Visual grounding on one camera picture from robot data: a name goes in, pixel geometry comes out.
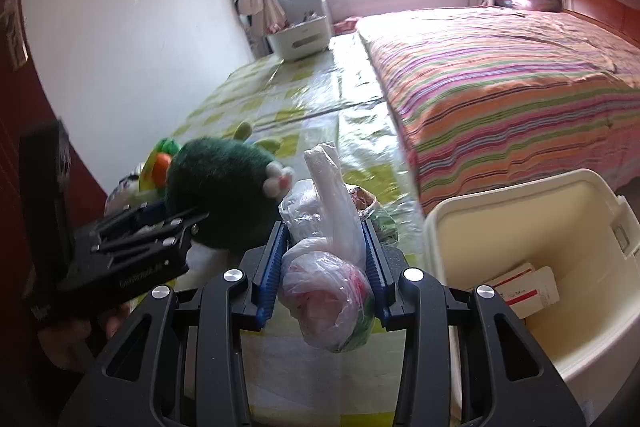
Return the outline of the person's left hand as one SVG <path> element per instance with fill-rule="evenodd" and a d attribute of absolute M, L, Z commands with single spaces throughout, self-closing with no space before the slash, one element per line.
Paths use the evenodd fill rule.
<path fill-rule="evenodd" d="M 123 303 L 117 311 L 103 321 L 104 337 L 110 340 L 129 317 L 130 306 Z M 86 366 L 81 353 L 86 339 L 91 334 L 91 323 L 87 321 L 71 321 L 53 329 L 41 329 L 38 340 L 48 360 L 59 369 L 82 371 Z"/>

